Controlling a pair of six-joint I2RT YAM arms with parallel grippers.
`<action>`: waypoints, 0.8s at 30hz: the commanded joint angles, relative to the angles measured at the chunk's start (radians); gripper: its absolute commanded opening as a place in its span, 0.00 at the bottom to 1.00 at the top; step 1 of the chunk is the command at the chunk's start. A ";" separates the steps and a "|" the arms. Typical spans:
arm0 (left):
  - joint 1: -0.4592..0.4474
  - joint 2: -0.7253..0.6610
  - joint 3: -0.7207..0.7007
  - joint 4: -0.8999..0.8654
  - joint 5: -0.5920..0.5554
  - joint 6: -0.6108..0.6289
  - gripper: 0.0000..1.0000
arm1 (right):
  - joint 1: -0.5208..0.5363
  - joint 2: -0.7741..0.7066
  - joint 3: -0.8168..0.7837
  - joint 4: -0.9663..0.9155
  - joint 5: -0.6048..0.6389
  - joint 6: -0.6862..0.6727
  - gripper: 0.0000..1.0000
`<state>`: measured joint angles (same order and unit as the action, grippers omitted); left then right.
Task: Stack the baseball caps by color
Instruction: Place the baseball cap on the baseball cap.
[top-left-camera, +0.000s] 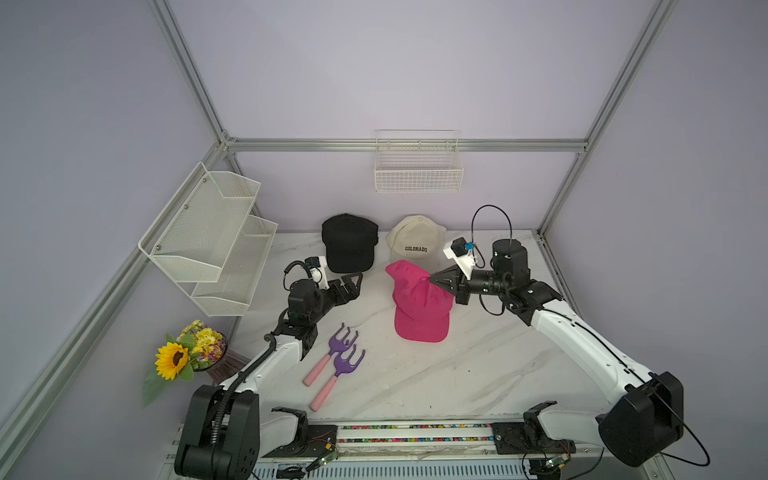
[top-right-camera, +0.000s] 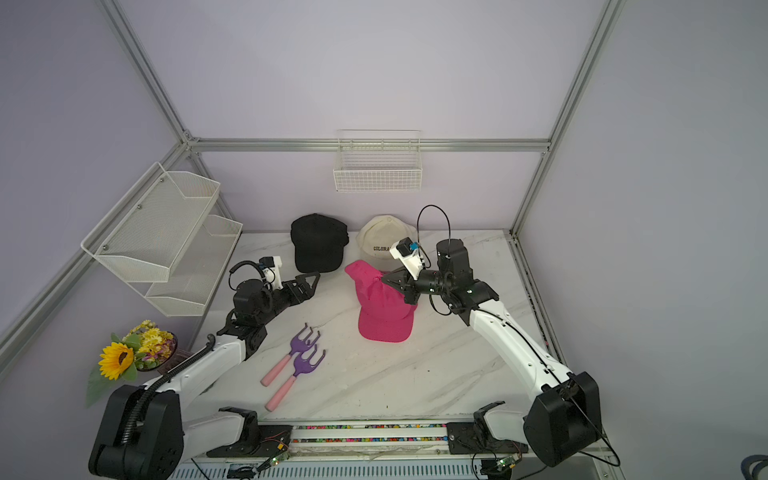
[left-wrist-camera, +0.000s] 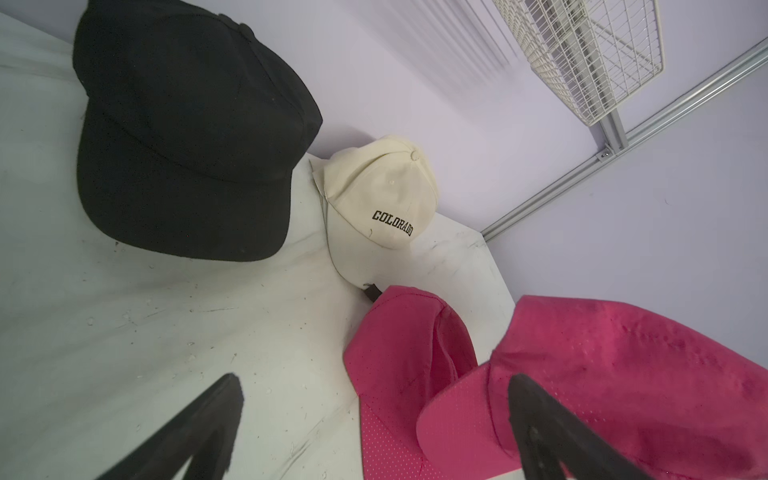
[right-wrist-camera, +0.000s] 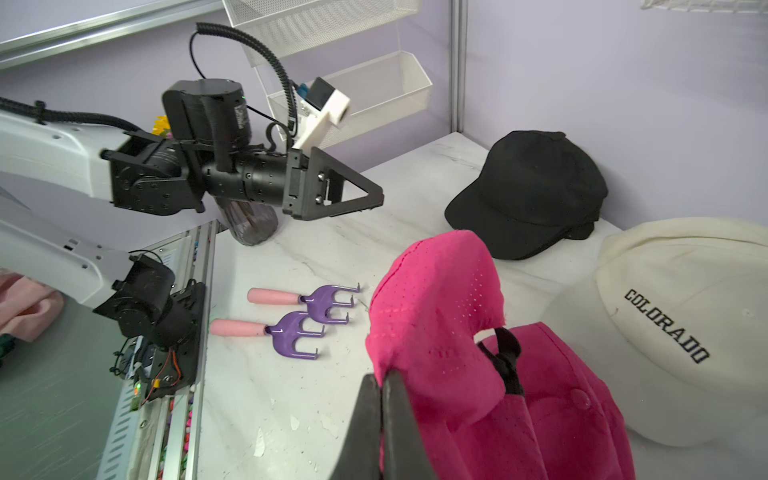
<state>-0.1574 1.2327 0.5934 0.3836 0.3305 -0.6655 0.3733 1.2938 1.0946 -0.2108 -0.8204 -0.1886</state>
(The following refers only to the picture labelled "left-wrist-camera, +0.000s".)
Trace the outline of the pink cap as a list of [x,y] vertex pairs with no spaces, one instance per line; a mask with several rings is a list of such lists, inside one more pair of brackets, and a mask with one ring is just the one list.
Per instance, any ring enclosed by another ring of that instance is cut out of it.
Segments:
[[359,399],[364,478],[443,478],[416,426],[434,397],[478,365],[454,309],[433,293],[391,286],[364,316],[343,362]]
[[678,322],[625,303],[525,296],[490,359],[421,412],[427,459],[454,479],[521,460],[510,379],[524,374],[657,479],[763,479],[767,372]]

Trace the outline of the black cap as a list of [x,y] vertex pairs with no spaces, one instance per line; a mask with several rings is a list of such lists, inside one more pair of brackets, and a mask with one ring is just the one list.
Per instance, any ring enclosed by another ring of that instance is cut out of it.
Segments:
[[78,193],[101,232],[193,259],[280,250],[323,118],[249,26],[182,1],[92,1],[73,67],[88,97]]

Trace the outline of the cream Colorado cap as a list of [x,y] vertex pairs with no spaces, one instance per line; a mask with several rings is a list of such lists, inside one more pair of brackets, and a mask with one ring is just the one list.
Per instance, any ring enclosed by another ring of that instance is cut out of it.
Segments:
[[334,268],[360,289],[385,290],[412,262],[411,244],[438,207],[427,155],[412,141],[389,135],[310,165]]

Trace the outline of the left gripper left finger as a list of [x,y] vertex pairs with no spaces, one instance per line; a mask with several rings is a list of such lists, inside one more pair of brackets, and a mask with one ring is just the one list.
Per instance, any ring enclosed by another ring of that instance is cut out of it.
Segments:
[[231,464],[243,405],[239,378],[223,375],[100,478],[172,479],[186,467],[186,479],[221,480]]

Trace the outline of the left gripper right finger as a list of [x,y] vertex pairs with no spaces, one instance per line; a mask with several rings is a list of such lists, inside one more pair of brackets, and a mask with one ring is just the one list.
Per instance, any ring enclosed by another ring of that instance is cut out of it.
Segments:
[[509,422],[527,479],[647,479],[525,374],[508,385]]

